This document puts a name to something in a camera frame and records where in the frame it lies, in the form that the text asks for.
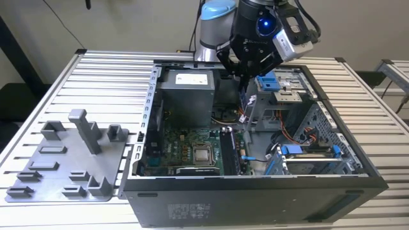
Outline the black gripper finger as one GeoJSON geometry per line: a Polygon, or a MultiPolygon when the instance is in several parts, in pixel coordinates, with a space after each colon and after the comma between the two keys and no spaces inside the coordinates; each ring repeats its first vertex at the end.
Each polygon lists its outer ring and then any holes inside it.
{"type": "Polygon", "coordinates": [[[282,62],[278,54],[255,54],[246,64],[245,91],[247,91],[250,79],[265,76],[282,62]]]}
{"type": "Polygon", "coordinates": [[[215,55],[227,73],[234,77],[238,77],[237,91],[242,92],[245,87],[245,66],[242,65],[241,61],[233,62],[229,58],[230,48],[230,40],[227,40],[225,43],[217,45],[215,55]]]}

